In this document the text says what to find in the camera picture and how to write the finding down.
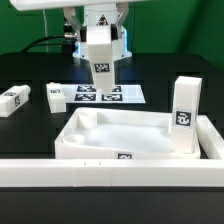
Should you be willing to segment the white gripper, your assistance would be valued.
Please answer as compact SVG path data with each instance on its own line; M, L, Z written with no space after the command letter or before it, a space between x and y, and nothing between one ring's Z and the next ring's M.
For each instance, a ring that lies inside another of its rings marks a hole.
M118 40L122 37L123 23L128 15L129 6L126 2L140 2L151 0L9 0L19 11L64 8L64 18L76 31L77 40L86 41L87 27L83 26L76 17L76 6L98 5L117 3L118 17L115 23L111 24L111 39Z

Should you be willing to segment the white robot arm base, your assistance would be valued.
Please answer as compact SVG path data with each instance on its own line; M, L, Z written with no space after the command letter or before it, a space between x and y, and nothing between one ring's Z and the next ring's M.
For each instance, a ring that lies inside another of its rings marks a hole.
M84 7L83 26L109 26L115 23L118 17L117 3L87 5ZM127 31L122 27L122 37L112 40L113 61L121 60L132 56L127 50ZM77 41L73 59L78 63L90 64L87 42Z

